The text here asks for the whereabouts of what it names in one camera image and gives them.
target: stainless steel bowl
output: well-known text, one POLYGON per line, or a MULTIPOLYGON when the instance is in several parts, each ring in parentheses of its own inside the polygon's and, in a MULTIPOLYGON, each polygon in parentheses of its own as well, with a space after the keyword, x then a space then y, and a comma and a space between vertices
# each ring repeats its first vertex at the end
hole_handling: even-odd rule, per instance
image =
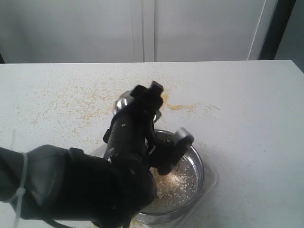
MULTIPOLYGON (((171 139, 173 133, 163 130, 155 130, 163 140, 171 139)), ((153 204, 142 210, 134 220, 143 224, 162 224, 178 219, 183 214, 186 214, 200 198, 204 182, 204 166, 203 162, 193 146, 183 156, 182 161, 174 168, 173 171, 185 169, 181 175, 193 176, 184 188, 177 189, 173 197, 163 197, 155 199, 153 204)))

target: white wall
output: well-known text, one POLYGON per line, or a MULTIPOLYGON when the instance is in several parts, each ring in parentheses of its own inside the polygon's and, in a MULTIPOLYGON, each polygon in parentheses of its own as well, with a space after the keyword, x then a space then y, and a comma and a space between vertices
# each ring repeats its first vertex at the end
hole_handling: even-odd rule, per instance
POLYGON ((0 0, 6 62, 133 62, 128 0, 0 0))
POLYGON ((291 59, 304 72, 304 0, 295 2, 275 59, 291 59))
POLYGON ((155 1, 158 62, 257 59, 276 4, 276 0, 155 1))

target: white table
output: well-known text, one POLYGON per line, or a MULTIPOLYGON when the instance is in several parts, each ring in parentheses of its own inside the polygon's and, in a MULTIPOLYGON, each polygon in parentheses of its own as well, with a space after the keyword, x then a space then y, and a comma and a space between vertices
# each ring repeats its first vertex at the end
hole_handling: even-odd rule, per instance
MULTIPOLYGON (((165 87, 157 127, 186 127, 220 176, 185 227, 304 227, 304 75, 291 61, 0 65, 0 146, 90 152, 119 94, 152 80, 165 87)), ((1 227, 13 219, 1 203, 1 227)))

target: cabinet door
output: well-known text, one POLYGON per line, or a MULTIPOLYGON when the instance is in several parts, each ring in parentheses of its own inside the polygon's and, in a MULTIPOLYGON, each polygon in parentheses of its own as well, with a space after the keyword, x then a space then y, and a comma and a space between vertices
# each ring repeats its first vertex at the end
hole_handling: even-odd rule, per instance
POLYGON ((257 59, 275 3, 155 0, 155 60, 257 59))
POLYGON ((4 61, 142 62, 141 1, 0 1, 4 61))

